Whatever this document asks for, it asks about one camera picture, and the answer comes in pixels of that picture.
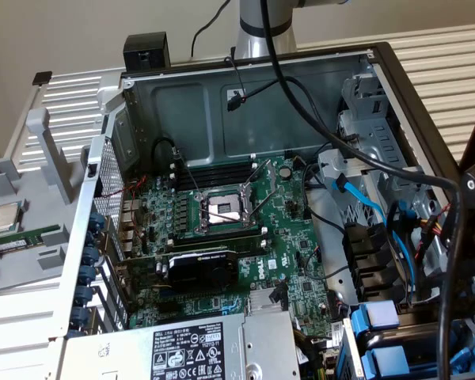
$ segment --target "motherboard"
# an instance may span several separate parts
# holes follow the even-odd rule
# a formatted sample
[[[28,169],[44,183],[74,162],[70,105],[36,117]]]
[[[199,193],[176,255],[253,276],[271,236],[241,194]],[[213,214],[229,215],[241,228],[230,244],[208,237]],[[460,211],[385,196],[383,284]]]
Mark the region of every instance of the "motherboard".
[[[270,289],[306,335],[327,336],[325,282],[307,276],[324,270],[312,255],[302,163],[274,156],[171,169],[138,180],[123,205],[127,259],[117,271],[135,298],[130,328],[243,313],[251,292]]]

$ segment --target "cable connector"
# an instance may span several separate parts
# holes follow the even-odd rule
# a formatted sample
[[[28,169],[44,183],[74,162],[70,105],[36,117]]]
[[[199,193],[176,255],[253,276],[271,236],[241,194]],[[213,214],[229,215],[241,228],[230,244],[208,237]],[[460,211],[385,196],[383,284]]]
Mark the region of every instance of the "cable connector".
[[[178,161],[179,159],[181,159],[181,157],[180,157],[180,151],[179,151],[175,146],[173,146],[173,147],[171,148],[171,151],[173,152],[173,159],[174,159],[174,161]]]
[[[280,302],[282,310],[288,311],[288,285],[281,281],[269,295],[269,299],[273,303]]]
[[[227,101],[227,111],[232,112],[241,107],[246,102],[246,97],[242,97],[238,91],[234,92],[235,95]]]
[[[351,141],[357,140],[359,138],[359,133],[352,133],[351,135],[344,136],[342,138],[343,141],[349,143]]]
[[[435,239],[433,228],[435,227],[435,223],[437,220],[438,215],[431,215],[424,227],[422,227],[422,230],[420,231],[420,242],[422,244],[420,245],[418,254],[416,255],[417,262],[421,262],[423,260],[424,254]]]
[[[341,193],[345,192],[345,185],[348,183],[348,178],[342,173],[340,176],[332,183],[332,187],[336,190],[340,190]]]

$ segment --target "sticker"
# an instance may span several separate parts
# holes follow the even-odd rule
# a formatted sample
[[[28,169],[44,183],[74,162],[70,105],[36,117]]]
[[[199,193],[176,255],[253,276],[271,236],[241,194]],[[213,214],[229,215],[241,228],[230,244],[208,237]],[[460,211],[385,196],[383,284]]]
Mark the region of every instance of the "sticker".
[[[338,347],[343,338],[343,324],[341,322],[334,322],[331,324],[332,346]]]
[[[0,252],[9,251],[10,249],[17,249],[26,247],[26,240],[12,241],[10,243],[0,244]]]
[[[270,259],[270,260],[268,261],[268,266],[269,266],[269,270],[270,270],[270,271],[271,271],[272,269],[278,268],[278,267],[276,266],[276,259]]]
[[[227,90],[227,101],[232,99],[233,97],[236,96],[236,93],[239,93],[241,96],[243,96],[243,89],[228,89]]]
[[[302,353],[301,348],[299,348],[299,347],[296,346],[296,347],[295,347],[295,353],[296,353],[297,356],[298,356],[298,363],[299,363],[299,365],[300,365],[300,364],[304,364],[304,363],[306,363],[306,362],[309,362],[309,360],[308,360],[308,358],[306,357],[306,355],[304,355],[304,354]]]
[[[157,331],[151,380],[225,380],[223,323]]]

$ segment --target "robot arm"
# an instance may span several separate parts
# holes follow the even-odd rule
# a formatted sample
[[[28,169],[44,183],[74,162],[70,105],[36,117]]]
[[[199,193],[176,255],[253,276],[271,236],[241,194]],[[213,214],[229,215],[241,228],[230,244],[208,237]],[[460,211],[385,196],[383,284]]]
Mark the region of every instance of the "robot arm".
[[[292,29],[294,8],[343,4],[347,0],[269,0],[269,2],[269,19],[276,52],[284,54],[297,50]],[[237,38],[236,58],[256,58],[267,55],[260,0],[240,0],[239,13],[241,28]]]

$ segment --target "metal chassis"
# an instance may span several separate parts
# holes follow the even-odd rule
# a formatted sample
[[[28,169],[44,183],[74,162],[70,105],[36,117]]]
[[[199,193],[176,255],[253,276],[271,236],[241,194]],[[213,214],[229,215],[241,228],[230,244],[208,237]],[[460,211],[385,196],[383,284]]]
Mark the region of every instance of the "metal chassis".
[[[452,158],[450,151],[447,149],[441,135],[436,129],[431,117],[424,107],[420,98],[418,98],[412,83],[409,81],[406,73],[403,71],[401,64],[397,60],[392,48],[387,43],[377,43],[371,45],[357,45],[349,47],[337,47],[330,49],[304,51],[293,55],[285,55],[281,57],[282,61],[297,59],[312,59],[320,55],[342,55],[355,54],[356,52],[367,52],[370,63],[384,86],[384,90],[401,121],[402,135],[399,138],[400,146],[408,159],[413,164],[420,165],[425,173],[449,177],[455,181],[459,181],[460,173],[456,162]],[[243,69],[248,65],[264,65],[270,66],[268,60],[247,59],[237,63]],[[141,80],[146,76],[160,76],[169,74],[189,74],[191,71],[201,70],[230,70],[221,62],[201,63],[197,65],[174,66],[167,70],[159,70],[155,72],[128,75],[122,74],[122,85],[126,88],[130,81]],[[16,138],[21,133],[22,122],[18,123],[14,136]],[[70,237],[67,259],[59,288],[59,305],[53,314],[53,325],[51,329],[50,343],[50,361],[46,367],[46,379],[57,378],[61,371],[63,363],[64,348],[66,344],[65,335],[68,330],[68,320],[70,316],[70,308],[74,296],[75,281],[77,278],[79,263],[81,259],[81,249],[84,243],[84,233],[86,231],[86,223],[89,213],[92,210],[93,193],[100,169],[101,148],[105,143],[106,135],[101,135],[93,140],[92,148],[89,154],[89,164],[97,164],[97,175],[88,178],[88,170],[85,174],[85,182],[82,185],[80,202],[76,211],[73,233]],[[12,154],[17,140],[11,140],[8,153]],[[444,206],[447,204],[447,197],[441,190],[435,190],[435,194],[439,203]]]

